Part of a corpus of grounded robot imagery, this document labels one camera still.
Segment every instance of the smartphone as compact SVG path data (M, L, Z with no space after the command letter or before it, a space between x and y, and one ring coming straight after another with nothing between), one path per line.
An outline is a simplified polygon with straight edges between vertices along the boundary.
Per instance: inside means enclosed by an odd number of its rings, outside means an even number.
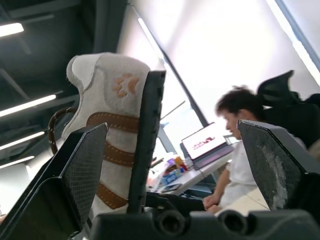
M178 188L180 188L181 185L182 185L182 183L166 186L161 192L162 193L167 193L167 192L170 192L170 191L177 190Z

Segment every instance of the ceiling light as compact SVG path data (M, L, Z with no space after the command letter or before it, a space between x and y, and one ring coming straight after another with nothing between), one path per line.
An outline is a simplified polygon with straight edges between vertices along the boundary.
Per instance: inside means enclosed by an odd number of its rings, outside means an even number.
M20 159L20 160L13 161L13 162L10 162L10 163L1 165L1 166L0 166L0 169L4 169L4 168L9 167L9 166L12 166L12 165L16 165L16 164L19 164L19 163L23 163L23 162L25 162L25 161L28 161L28 160L30 160L30 159L33 159L34 157L35 157L35 156L28 156L28 157L22 158L22 159Z
M46 96L46 97L43 97L43 98L40 98L40 99L37 99L37 100L34 100L34 101L30 101L30 102L24 103L24 104L19 105L19 106L14 106L14 107L9 108L7 110L0 111L0 117L6 116L6 115L9 115L9 114L13 114L15 112L18 112L18 111L21 111L21 110L24 110L24 109L31 108L31 107L34 107L34 106L39 105L39 104L43 104L43 103L51 101L51 100L53 100L55 98L56 98L56 95L50 95L50 96Z
M0 37L17 34L24 31L20 23L12 23L0 26Z
M17 144L26 142L26 141L28 141L28 140L30 140L30 139L34 139L34 138L39 137L39 136L41 136L41 135L43 135L43 134L45 134L45 132L44 132L44 131L41 131L41 132L32 134L32 135L30 135L30 136L26 136L26 137L21 138L21 139L19 139L19 140L16 140L16 141L10 142L10 143L8 143L8 144L6 144L6 145L0 146L0 150L10 148L10 147L12 147L12 146L14 146L14 145L17 145Z

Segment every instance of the person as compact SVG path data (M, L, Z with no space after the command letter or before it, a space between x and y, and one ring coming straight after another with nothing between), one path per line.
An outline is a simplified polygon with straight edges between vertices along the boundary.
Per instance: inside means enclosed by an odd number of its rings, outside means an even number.
M216 105L216 113L226 120L226 129L238 140L241 140L238 120L266 121L260 99L245 87L235 87L225 94ZM300 139L296 138L296 141L305 148ZM232 153L231 163L220 175L213 194L203 199L204 209L215 214L257 187L244 144L240 141Z
M0 216L0 224L2 224L2 222L5 220L5 218L6 218L6 215Z

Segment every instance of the white desk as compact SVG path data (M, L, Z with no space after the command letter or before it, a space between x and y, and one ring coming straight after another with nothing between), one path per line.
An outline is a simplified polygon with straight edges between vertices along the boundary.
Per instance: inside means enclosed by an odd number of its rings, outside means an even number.
M243 216L248 216L252 211L269 211L269 207L262 196L259 188L249 192L247 195L240 197L237 201L222 209L216 213L218 216L220 213L226 210L234 210Z
M207 166L204 166L200 170L191 170L186 172L183 176L178 178L177 180L170 183L170 185L174 184L182 184L177 190L166 192L166 194L174 194L174 195L180 195L189 188L191 188L193 185L199 183L202 179L212 174L214 171L221 168L223 165L225 165L230 159L231 159L232 153L229 153L218 160L208 164ZM161 193L161 191L165 187L161 187L157 193Z

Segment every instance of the paw print logo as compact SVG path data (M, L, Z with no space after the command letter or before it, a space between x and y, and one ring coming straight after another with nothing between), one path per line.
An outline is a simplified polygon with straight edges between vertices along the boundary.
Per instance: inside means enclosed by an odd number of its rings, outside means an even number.
M115 79L115 85L112 88L119 98L124 98L128 93L136 94L136 86L139 78L131 73L124 73L121 77Z

